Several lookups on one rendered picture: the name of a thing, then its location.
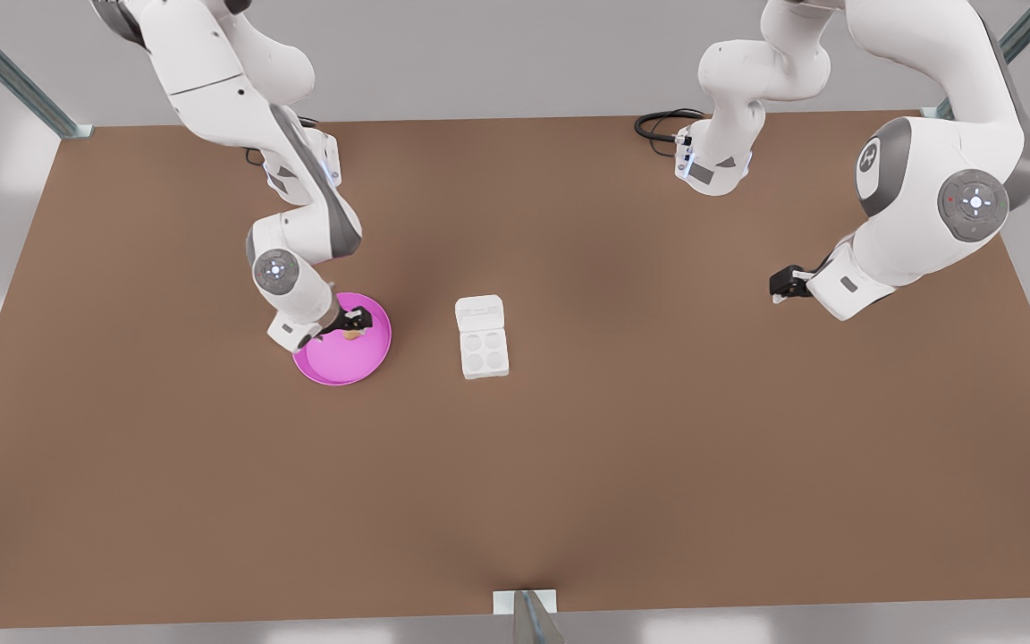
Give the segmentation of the white egg box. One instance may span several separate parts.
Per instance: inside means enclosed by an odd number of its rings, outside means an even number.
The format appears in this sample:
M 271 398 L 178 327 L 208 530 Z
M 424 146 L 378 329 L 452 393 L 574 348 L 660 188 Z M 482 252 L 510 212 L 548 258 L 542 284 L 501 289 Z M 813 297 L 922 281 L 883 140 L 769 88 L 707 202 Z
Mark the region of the white egg box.
M 467 380 L 510 374 L 510 351 L 502 327 L 461 333 L 460 354 Z

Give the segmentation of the pink round plate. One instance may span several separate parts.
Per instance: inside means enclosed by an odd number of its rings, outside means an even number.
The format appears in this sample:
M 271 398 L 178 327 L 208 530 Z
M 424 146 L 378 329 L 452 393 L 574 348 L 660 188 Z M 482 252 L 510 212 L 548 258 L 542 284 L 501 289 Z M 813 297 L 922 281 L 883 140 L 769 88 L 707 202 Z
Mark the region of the pink round plate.
M 363 307 L 373 325 L 359 338 L 344 338 L 339 331 L 314 339 L 291 359 L 307 378 L 323 385 L 354 384 L 381 366 L 392 345 L 393 330 L 384 307 L 363 294 L 339 292 L 338 301 L 346 310 Z

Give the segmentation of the silver frame post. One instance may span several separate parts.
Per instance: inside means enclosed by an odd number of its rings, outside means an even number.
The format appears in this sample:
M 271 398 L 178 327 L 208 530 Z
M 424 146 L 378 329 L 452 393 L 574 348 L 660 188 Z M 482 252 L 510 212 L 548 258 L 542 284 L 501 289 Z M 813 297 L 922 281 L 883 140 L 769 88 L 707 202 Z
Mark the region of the silver frame post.
M 1010 63 L 1023 50 L 1030 45 L 1030 5 L 1021 16 L 1014 21 L 1012 25 L 999 37 L 999 49 L 1004 55 L 1005 62 Z M 920 115 L 926 118 L 945 118 L 951 121 L 955 118 L 955 111 L 951 103 L 951 97 L 945 90 L 945 99 L 939 105 L 921 107 Z
M 0 49 L 0 84 L 9 91 L 26 109 L 40 118 L 62 140 L 85 140 L 93 135 L 89 123 L 77 123 L 57 105 L 52 97 Z
M 492 592 L 492 613 L 512 618 L 512 644 L 566 644 L 554 620 L 557 612 L 555 589 Z

